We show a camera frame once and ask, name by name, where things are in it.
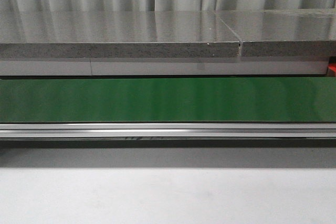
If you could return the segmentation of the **grey speckled stone slab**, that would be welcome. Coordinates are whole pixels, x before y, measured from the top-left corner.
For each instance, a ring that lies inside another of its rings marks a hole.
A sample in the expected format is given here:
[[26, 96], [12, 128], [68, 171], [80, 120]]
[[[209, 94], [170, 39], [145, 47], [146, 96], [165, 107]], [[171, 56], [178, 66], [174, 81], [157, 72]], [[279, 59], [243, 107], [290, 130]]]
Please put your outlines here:
[[212, 12], [1, 12], [1, 58], [236, 58]]

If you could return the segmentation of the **red object at edge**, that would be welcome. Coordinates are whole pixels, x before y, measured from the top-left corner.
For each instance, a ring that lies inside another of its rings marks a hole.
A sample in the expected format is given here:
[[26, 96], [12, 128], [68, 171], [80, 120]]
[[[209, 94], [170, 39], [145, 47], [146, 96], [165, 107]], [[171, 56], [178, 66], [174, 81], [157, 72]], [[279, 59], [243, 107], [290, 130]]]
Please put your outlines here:
[[336, 77], [336, 63], [328, 64], [327, 76]]

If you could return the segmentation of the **green conveyor belt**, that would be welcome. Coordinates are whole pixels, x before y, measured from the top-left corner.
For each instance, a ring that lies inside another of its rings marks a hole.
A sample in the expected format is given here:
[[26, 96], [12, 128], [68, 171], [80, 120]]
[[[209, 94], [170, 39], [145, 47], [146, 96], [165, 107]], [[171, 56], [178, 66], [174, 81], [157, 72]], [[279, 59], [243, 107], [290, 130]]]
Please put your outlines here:
[[335, 78], [7, 79], [1, 122], [334, 122]]

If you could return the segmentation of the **aluminium conveyor side rail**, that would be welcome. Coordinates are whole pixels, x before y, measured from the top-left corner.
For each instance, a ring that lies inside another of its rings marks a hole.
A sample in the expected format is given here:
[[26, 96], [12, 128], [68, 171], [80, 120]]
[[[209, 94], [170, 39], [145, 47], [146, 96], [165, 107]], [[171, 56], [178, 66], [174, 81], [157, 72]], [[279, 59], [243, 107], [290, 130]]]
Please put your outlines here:
[[334, 138], [335, 123], [39, 123], [1, 124], [1, 138]]

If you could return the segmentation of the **white cabinet panel under slab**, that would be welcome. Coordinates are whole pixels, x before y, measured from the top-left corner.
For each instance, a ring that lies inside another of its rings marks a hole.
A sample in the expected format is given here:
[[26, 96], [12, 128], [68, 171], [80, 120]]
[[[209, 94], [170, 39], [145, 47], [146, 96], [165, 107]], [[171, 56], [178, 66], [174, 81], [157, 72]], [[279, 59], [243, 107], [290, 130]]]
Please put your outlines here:
[[1, 76], [319, 75], [329, 59], [2, 59]]

